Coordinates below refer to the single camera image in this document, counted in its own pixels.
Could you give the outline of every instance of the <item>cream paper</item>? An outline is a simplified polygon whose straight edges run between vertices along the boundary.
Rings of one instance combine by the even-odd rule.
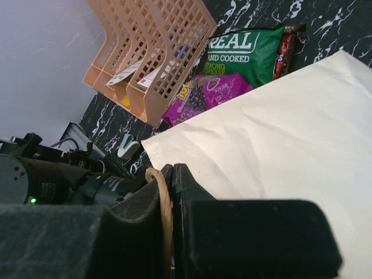
[[[340,278],[372,271],[372,69],[344,51],[146,141],[217,199],[306,199],[331,224]]]

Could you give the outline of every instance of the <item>black equipment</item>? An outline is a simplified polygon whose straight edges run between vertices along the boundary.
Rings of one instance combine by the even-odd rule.
[[[0,278],[163,278],[155,180],[72,166],[25,141],[0,149]],[[315,204],[216,201],[186,165],[162,173],[173,201],[174,278],[337,276],[341,255]],[[64,205],[37,206],[47,203]]]
[[[112,207],[139,190],[144,177],[102,173],[102,162],[87,151],[60,150],[40,145],[27,134],[14,142],[2,141],[0,200],[2,203],[107,205]]]

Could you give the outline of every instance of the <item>plastic mesh basket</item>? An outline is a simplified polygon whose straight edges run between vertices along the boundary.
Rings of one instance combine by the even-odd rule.
[[[83,81],[142,121],[157,126],[204,50],[207,38],[216,30],[216,22],[202,0],[88,2],[105,26],[107,37]],[[115,73],[140,59],[129,81],[105,85]],[[155,69],[158,72],[145,90],[138,82]],[[130,106],[123,106],[123,98]]]

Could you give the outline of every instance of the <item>white wall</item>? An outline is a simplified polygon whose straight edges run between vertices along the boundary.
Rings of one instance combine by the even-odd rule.
[[[82,79],[105,39],[87,0],[0,0],[0,137],[59,140],[95,92]]]

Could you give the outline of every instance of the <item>black marble surface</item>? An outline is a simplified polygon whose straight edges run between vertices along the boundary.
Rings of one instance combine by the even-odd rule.
[[[372,66],[371,0],[204,0],[219,25],[219,32],[239,27],[273,27],[306,23],[307,32],[297,44],[291,70],[297,70],[343,49]],[[199,59],[193,73],[200,73]],[[139,150],[126,162],[116,156],[126,133],[145,140],[166,129],[163,123],[153,128],[127,113],[106,97],[98,94],[80,122],[87,135],[120,165],[135,173],[150,162]]]

